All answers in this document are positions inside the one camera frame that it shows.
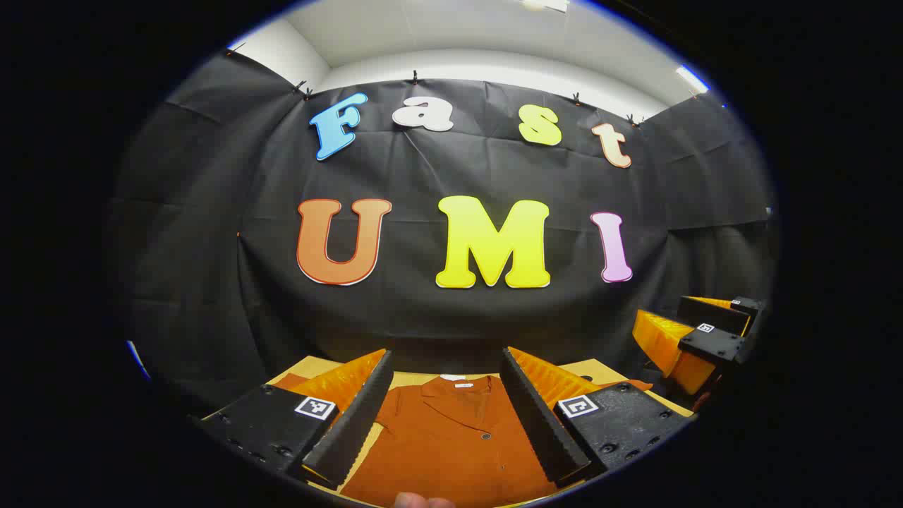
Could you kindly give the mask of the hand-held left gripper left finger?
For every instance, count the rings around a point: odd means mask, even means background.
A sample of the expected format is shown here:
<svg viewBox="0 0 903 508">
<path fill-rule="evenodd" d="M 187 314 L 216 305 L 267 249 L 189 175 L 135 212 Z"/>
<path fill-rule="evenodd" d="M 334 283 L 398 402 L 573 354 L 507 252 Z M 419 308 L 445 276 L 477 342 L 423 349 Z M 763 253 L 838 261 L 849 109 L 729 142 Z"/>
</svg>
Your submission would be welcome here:
<svg viewBox="0 0 903 508">
<path fill-rule="evenodd" d="M 261 384 L 193 424 L 262 470 L 335 489 L 358 459 L 394 376 L 380 349 L 290 387 Z"/>
</svg>

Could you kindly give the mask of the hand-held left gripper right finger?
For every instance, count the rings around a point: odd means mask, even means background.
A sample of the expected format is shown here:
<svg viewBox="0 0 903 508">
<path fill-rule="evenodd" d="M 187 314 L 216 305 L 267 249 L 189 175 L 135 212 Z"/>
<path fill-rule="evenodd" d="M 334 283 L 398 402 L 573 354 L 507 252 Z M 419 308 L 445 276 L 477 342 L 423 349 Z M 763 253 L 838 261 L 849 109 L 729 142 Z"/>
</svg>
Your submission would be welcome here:
<svg viewBox="0 0 903 508">
<path fill-rule="evenodd" d="M 607 475 L 696 421 L 628 380 L 593 384 L 514 347 L 499 373 L 549 481 L 559 488 Z"/>
</svg>

